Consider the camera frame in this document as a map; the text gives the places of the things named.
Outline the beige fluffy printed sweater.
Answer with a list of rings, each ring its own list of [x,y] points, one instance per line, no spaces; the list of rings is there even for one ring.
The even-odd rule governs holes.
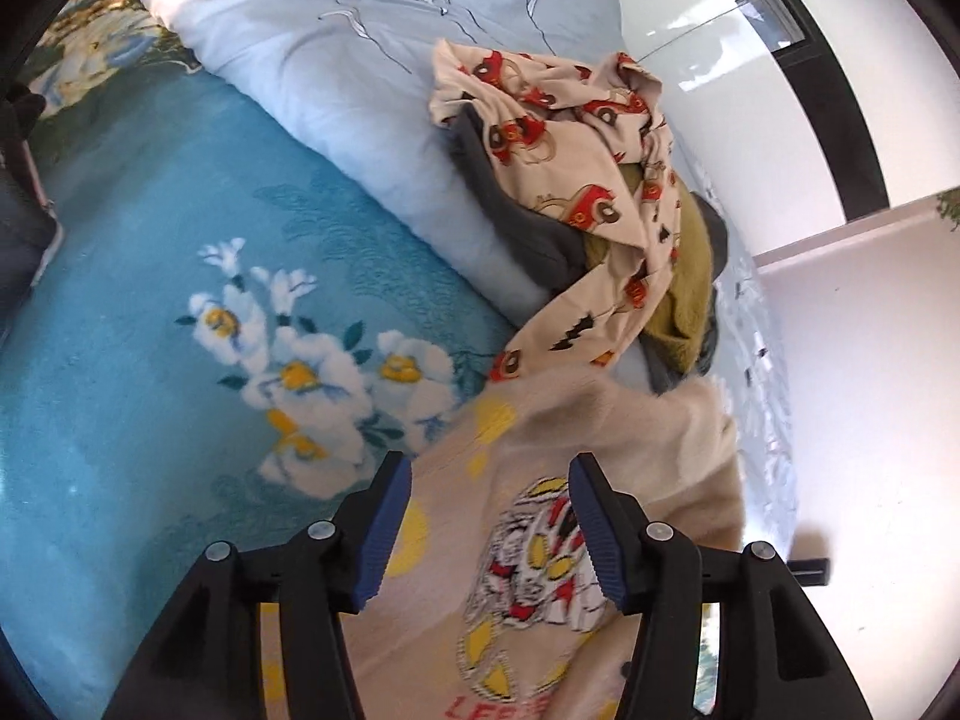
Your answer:
[[[667,394],[556,367],[462,397],[412,361],[337,394],[302,364],[265,414],[266,478],[330,496],[384,426],[413,488],[381,592],[345,624],[373,718],[607,718],[635,624],[602,595],[568,491],[579,452],[654,518],[711,546],[743,530],[737,427],[711,380]]]

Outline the teal floral bed blanket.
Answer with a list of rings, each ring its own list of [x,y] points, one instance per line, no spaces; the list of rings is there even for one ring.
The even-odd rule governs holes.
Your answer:
[[[139,0],[70,0],[25,75],[65,237],[2,349],[2,626],[96,718],[208,543],[418,452],[509,325]]]

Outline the dark grey garment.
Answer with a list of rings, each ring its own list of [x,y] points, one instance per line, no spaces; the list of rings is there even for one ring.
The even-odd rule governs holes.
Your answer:
[[[524,273],[552,296],[564,293],[602,258],[602,241],[510,199],[494,177],[482,143],[483,122],[467,106],[452,119],[449,153],[480,210]],[[669,392],[688,376],[711,371],[719,344],[715,281],[729,259],[719,213],[682,188],[682,240],[667,294],[640,335],[649,385]]]

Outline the cream car print pajamas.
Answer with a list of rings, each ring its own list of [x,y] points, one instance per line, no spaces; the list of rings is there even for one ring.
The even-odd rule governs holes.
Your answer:
[[[436,44],[433,70],[434,121],[477,115],[483,164],[509,206],[605,245],[524,323],[491,380],[612,366],[658,309],[679,256],[682,183],[661,82],[624,52],[591,67],[449,41]]]

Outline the light blue floral quilt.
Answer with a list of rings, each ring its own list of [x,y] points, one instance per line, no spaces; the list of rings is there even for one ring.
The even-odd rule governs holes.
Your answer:
[[[332,509],[265,477],[268,403],[302,364],[337,394],[404,361],[473,398],[548,296],[511,257],[428,110],[431,53],[467,46],[597,59],[620,45],[615,0],[140,0],[199,60],[171,93],[185,124],[156,192],[148,267],[178,326],[174,416],[200,434],[169,454],[212,478],[238,535]]]

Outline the olive green knit sweater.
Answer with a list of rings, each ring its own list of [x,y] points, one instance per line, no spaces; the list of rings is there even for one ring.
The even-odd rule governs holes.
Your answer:
[[[708,325],[715,255],[697,200],[677,172],[658,169],[630,187],[610,172],[583,185],[568,223],[590,247],[576,283],[578,358],[617,362],[631,343],[652,344],[686,374]]]

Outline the white and black wardrobe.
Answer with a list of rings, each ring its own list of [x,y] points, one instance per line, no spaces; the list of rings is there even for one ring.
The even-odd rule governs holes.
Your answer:
[[[757,257],[958,185],[958,73],[908,0],[620,0]]]

